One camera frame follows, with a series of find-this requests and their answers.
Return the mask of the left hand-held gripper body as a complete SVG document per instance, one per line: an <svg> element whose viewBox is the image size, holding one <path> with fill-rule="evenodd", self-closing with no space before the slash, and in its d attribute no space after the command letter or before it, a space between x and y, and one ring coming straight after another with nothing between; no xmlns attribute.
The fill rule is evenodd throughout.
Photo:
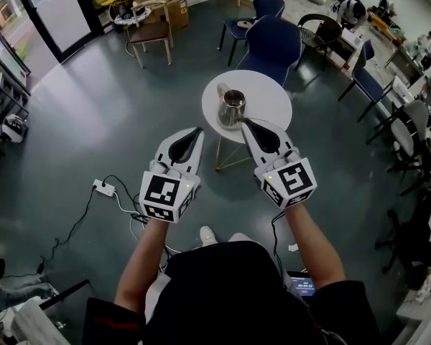
<svg viewBox="0 0 431 345"><path fill-rule="evenodd" d="M153 159L143 174L139 205L145 216L176 224L195 200L199 187L198 173L188 173L187 164Z"/></svg>

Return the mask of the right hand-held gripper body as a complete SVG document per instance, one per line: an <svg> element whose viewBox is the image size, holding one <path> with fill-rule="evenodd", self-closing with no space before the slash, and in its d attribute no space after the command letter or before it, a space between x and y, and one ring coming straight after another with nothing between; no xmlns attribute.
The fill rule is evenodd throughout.
<svg viewBox="0 0 431 345"><path fill-rule="evenodd" d="M263 193L279 209L307 200L317 188L310 162L297 148L276 155L254 151L254 176Z"/></svg>

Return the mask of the stainless steel kettle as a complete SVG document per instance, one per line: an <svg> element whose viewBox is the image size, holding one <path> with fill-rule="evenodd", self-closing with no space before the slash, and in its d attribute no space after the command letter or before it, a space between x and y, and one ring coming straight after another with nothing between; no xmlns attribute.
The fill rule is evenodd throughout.
<svg viewBox="0 0 431 345"><path fill-rule="evenodd" d="M235 89L229 88L225 83L218 83L216 89L220 97L220 103L217 111L218 123L222 128L228 131L235 131L240 129L241 123L244 120L246 100L245 104L239 108L227 106L223 100L224 93L226 91Z"/></svg>

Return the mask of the person's right forearm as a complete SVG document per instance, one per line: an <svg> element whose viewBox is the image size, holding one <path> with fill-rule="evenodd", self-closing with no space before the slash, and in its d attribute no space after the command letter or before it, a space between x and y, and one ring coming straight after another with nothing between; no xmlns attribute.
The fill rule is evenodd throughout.
<svg viewBox="0 0 431 345"><path fill-rule="evenodd" d="M285 217L298 245L302 262L315 289L346 280L343 264L319 226L300 203L287 208Z"/></svg>

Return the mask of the person's left forearm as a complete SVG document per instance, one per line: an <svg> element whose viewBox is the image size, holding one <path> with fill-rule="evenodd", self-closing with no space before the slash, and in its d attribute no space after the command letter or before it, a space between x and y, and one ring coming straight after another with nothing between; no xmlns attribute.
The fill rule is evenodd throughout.
<svg viewBox="0 0 431 345"><path fill-rule="evenodd" d="M155 281L169 224L150 219L119 280L114 303L144 314L146 294Z"/></svg>

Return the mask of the round white side table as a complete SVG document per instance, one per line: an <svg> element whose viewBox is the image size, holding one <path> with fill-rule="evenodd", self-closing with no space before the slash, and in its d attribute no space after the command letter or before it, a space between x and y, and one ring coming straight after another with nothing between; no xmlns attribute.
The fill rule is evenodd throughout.
<svg viewBox="0 0 431 345"><path fill-rule="evenodd" d="M218 133L215 153L215 170L220 172L229 167L239 165L246 159L233 160L236 152L244 146L244 138L240 129L228 130L217 120L217 112L222 91L218 85L242 92L246 98L245 116L269 121L282 129L287 129L292 120L292 103L287 92L275 80L262 73L252 70L231 70L216 76L203 91L202 110L209 125ZM222 161L222 141L236 143L237 148Z"/></svg>

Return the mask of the white power strip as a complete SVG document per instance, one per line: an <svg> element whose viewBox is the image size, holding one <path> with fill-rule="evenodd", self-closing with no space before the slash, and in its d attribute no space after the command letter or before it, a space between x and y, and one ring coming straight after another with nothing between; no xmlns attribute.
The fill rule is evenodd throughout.
<svg viewBox="0 0 431 345"><path fill-rule="evenodd" d="M105 196L113 197L116 193L116 188L102 180L95 179L93 182L93 189Z"/></svg>

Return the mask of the person's left white shoe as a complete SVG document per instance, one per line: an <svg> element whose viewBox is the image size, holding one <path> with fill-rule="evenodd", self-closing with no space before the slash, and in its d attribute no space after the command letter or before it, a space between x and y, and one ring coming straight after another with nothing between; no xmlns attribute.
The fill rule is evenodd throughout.
<svg viewBox="0 0 431 345"><path fill-rule="evenodd" d="M200 228L200 239L203 247L218 243L213 230L209 226Z"/></svg>

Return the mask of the blue high-back chair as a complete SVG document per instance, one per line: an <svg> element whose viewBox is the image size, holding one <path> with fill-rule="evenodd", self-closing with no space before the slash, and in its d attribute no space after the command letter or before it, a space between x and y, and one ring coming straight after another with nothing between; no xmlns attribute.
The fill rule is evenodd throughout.
<svg viewBox="0 0 431 345"><path fill-rule="evenodd" d="M302 54L300 28L281 18L263 16L246 33L248 51L237 68L262 73L279 85Z"/></svg>

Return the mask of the blue chair with black legs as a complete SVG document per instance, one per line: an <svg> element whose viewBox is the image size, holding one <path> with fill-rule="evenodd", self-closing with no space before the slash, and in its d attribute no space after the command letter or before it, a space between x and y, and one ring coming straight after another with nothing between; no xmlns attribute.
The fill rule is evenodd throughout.
<svg viewBox="0 0 431 345"><path fill-rule="evenodd" d="M376 79L367 71L366 64L370 59L374 58L374 49L370 40L363 43L360 55L356 61L354 69L351 73L351 83L339 96L338 101L341 101L350 90L356 86L369 100L369 105L359 116L357 122L360 122L367 113L372 110L375 105L380 102L390 91L389 87L382 88Z"/></svg>
<svg viewBox="0 0 431 345"><path fill-rule="evenodd" d="M228 66L230 66L232 63L233 55L238 41L244 41L245 45L247 45L247 41L246 41L247 29L242 29L237 27L236 23L238 21L244 20L244 21L249 21L254 25L258 20L260 20L264 16L280 17L282 12L284 11L285 3L283 0L253 0L253 6L256 13L254 17L227 19L223 22L223 29L221 32L221 38L218 45L218 51L222 50L224 38L226 36L226 33L229 32L230 35L233 37L233 44L228 58Z"/></svg>

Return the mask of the phone with lit screen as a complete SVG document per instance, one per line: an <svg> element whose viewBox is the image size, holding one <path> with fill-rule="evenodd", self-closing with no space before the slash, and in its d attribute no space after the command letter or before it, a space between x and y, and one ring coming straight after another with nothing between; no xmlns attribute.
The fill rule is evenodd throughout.
<svg viewBox="0 0 431 345"><path fill-rule="evenodd" d="M310 297L315 293L315 285L307 271L287 271L287 274L302 297Z"/></svg>

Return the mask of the wooden chair with brown seat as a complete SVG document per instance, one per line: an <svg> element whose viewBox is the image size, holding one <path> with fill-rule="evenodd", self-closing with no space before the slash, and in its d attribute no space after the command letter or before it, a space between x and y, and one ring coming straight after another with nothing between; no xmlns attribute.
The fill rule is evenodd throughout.
<svg viewBox="0 0 431 345"><path fill-rule="evenodd" d="M152 22L145 25L140 25L139 23L139 10L157 7L163 8L165 14L164 22ZM131 9L134 21L136 24L136 31L130 38L130 43L134 51L134 56L139 64L139 66L144 69L144 64L140 58L139 51L137 50L137 45L142 45L144 50L146 50L145 44L150 42L164 42L164 46L167 53L167 64L172 64L172 57L170 49L173 48L172 30L170 26L170 16L167 8L167 2L164 0L148 0L141 3L136 3Z"/></svg>

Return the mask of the person's black shirt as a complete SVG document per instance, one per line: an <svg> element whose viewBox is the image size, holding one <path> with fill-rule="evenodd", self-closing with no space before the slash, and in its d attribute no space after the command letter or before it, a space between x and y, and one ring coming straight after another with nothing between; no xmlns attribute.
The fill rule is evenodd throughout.
<svg viewBox="0 0 431 345"><path fill-rule="evenodd" d="M90 298L82 345L381 345L362 282L329 284L304 303L255 242L178 254L166 273L150 319Z"/></svg>

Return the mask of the grey upholstered chair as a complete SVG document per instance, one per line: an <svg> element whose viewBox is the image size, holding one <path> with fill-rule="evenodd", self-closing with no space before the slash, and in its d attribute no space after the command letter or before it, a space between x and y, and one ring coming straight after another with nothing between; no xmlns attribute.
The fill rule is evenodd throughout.
<svg viewBox="0 0 431 345"><path fill-rule="evenodd" d="M399 145L402 159L397 160L387 172L400 170L421 170L428 167L425 153L427 147L427 123L429 111L419 99L413 100L397 109L366 144L370 144L384 130L388 129Z"/></svg>

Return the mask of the black office chair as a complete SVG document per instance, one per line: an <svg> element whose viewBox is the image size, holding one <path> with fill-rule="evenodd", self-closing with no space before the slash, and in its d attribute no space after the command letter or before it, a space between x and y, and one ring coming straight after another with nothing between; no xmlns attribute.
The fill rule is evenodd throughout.
<svg viewBox="0 0 431 345"><path fill-rule="evenodd" d="M431 268L431 192L420 197L411 219L401 223L395 211L387 211L393 224L392 239L378 241L374 248L394 248L387 266L381 271L388 273L394 262L399 260L407 271L414 269L414 263Z"/></svg>

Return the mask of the large cardboard box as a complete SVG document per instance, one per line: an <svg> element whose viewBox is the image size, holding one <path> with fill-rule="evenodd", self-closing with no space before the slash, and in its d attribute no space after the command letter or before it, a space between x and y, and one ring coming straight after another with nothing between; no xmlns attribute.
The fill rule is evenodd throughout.
<svg viewBox="0 0 431 345"><path fill-rule="evenodd" d="M133 0L140 4L148 0ZM166 2L168 17L172 32L182 29L189 24L189 14L187 7L187 0L163 0ZM152 12L144 19L141 24L149 24L153 22L164 22L166 15L163 6L150 6Z"/></svg>

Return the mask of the white spare gripper device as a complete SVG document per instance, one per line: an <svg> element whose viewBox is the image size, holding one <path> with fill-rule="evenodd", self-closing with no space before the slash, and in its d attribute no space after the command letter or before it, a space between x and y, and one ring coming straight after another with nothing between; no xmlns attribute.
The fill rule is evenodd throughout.
<svg viewBox="0 0 431 345"><path fill-rule="evenodd" d="M1 124L1 138L8 142L22 143L26 137L28 124L16 114L6 116Z"/></svg>

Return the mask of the black framed glass door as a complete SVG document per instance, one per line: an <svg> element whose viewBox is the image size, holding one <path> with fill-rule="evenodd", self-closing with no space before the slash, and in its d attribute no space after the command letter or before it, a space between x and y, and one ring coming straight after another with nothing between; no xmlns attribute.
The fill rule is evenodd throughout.
<svg viewBox="0 0 431 345"><path fill-rule="evenodd" d="M92 0L21 0L30 20L59 63L103 34Z"/></svg>

